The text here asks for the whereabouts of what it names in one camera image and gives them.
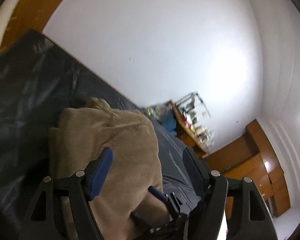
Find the screw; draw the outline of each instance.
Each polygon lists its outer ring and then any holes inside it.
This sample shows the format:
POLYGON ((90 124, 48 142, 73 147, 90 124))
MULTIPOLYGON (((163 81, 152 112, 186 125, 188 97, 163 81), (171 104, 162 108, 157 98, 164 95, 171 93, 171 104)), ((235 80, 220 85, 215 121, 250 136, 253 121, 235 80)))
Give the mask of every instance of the screw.
POLYGON ((76 175, 77 177, 82 177, 82 176, 84 175, 84 171, 77 171, 77 172, 75 173, 75 175, 76 175))
POLYGON ((211 175, 213 177, 218 177, 218 176, 220 176, 220 172, 219 171, 211 171, 211 175))
POLYGON ((49 181, 51 181, 51 177, 50 176, 46 176, 46 177, 44 177, 43 181, 44 182, 49 182, 49 181))
POLYGON ((251 183, 252 182, 252 179, 250 177, 244 177, 243 180, 246 182, 246 183, 251 183))

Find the blue padding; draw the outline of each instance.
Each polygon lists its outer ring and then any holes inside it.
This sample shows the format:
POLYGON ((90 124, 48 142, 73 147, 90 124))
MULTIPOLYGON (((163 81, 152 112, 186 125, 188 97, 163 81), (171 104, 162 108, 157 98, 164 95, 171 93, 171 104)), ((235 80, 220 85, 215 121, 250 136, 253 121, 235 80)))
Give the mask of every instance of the blue padding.
POLYGON ((160 192, 159 190, 157 190, 156 188, 150 186, 148 188, 148 191, 154 195, 157 199, 161 200, 163 203, 168 203, 168 198, 162 193, 160 192))
POLYGON ((113 152, 111 148, 107 149, 107 152, 103 156, 100 161, 96 171, 89 181, 90 191, 88 194, 88 198, 91 200, 100 194, 103 183, 106 180, 106 176, 110 170, 113 161, 113 152))

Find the wooden cabinet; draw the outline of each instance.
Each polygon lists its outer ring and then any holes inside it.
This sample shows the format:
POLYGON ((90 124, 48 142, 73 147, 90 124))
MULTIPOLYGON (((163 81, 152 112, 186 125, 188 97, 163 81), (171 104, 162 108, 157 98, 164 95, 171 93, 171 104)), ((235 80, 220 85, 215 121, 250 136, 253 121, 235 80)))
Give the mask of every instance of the wooden cabinet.
POLYGON ((275 183, 272 184, 274 196, 274 215, 279 217, 290 208, 290 199, 288 188, 284 176, 281 176, 275 183))
MULTIPOLYGON (((250 177, 264 200, 273 198, 275 216, 282 215, 290 208, 284 172, 257 120, 247 125, 242 137, 204 160, 211 169, 220 171, 225 177, 250 177)), ((231 215, 232 202, 232 198, 227 198, 227 218, 231 215)))
MULTIPOLYGON (((253 156, 245 163, 224 173, 224 176, 231 179, 243 179, 243 177, 248 176, 253 180, 264 200, 273 196, 268 172, 260 154, 253 156)), ((226 216, 228 219, 231 217, 231 210, 232 200, 229 200, 226 202, 226 216)))
POLYGON ((227 172, 259 152, 249 135, 243 135, 237 140, 209 155, 204 159, 212 170, 227 172))

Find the wooden desk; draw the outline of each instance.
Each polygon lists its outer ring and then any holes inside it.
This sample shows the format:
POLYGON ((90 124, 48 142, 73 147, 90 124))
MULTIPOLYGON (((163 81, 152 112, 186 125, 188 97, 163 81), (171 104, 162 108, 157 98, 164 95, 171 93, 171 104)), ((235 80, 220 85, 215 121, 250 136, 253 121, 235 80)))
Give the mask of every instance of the wooden desk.
POLYGON ((170 103, 172 104, 172 110, 179 125, 179 127, 177 126, 177 137, 181 139, 187 146, 194 147, 194 152, 199 158, 201 158, 202 155, 209 153, 208 148, 204 144, 200 143, 199 138, 194 134, 194 132, 186 127, 186 119, 180 113, 179 109, 174 103, 170 103))

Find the white wall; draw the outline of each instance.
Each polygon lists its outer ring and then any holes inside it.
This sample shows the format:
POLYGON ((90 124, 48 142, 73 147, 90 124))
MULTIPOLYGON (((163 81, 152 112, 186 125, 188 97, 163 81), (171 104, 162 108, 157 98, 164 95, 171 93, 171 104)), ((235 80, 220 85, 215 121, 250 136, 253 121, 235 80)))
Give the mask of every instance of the white wall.
MULTIPOLYGON (((290 0, 250 4, 263 48, 262 111, 257 120, 284 170, 291 206, 300 209, 300 14, 290 0)), ((275 222, 279 240, 300 222, 294 209, 282 217, 275 222)))
POLYGON ((212 114, 199 120, 215 132, 212 152, 260 112, 248 0, 63 0, 43 32, 139 106, 198 91, 212 114))

